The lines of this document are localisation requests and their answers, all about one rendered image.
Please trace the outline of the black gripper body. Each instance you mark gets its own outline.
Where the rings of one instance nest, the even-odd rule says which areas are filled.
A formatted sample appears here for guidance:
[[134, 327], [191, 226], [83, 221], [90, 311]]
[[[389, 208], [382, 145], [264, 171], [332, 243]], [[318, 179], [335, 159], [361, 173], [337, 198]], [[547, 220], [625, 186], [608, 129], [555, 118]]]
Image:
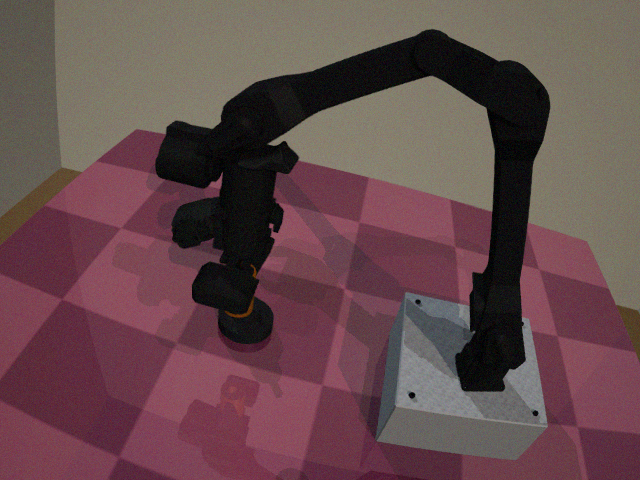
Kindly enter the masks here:
[[271, 236], [269, 223], [278, 233], [283, 220], [284, 210], [275, 200], [262, 208], [243, 210], [230, 206], [220, 195], [215, 218], [222, 220], [223, 242], [213, 239], [213, 249], [224, 251], [219, 262], [226, 265], [209, 261], [201, 267], [192, 285], [195, 303], [247, 313], [256, 283], [250, 265], [254, 258], [262, 260]]

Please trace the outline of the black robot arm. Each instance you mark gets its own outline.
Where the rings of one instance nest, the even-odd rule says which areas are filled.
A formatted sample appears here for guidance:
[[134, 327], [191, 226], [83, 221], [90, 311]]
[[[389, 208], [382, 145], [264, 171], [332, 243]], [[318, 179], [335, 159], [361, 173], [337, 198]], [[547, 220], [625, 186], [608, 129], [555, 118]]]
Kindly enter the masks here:
[[182, 249], [213, 237], [223, 242], [222, 220], [215, 218], [220, 195], [238, 209], [269, 205], [277, 172], [290, 173], [298, 156], [286, 141], [268, 143], [309, 116], [428, 76], [487, 108], [495, 147], [489, 258], [483, 273], [472, 272], [470, 332], [476, 332], [455, 363], [462, 391], [503, 392], [503, 377], [526, 361], [520, 276], [532, 167], [550, 113], [547, 90], [519, 62], [498, 62], [430, 29], [312, 72], [255, 82], [223, 106], [213, 129], [174, 121], [156, 158], [157, 176], [196, 188], [223, 176], [219, 197], [178, 208], [172, 241]]

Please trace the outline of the orange cylinder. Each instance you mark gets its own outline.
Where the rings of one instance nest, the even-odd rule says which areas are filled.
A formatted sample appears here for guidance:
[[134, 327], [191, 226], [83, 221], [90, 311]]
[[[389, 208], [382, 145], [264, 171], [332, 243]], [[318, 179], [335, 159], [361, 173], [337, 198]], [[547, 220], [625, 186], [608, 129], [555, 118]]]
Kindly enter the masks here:
[[[256, 269], [254, 268], [254, 266], [252, 266], [252, 265], [250, 265], [250, 266], [253, 267], [253, 269], [254, 269], [253, 277], [256, 278]], [[246, 317], [246, 316], [250, 315], [250, 313], [252, 312], [253, 305], [254, 305], [254, 299], [252, 300], [247, 313], [245, 313], [243, 315], [241, 315], [241, 314], [232, 314], [232, 313], [229, 313], [229, 311], [225, 311], [225, 310], [224, 311], [225, 311], [225, 313], [227, 313], [228, 315], [230, 315], [232, 317], [244, 317], [244, 316]]]

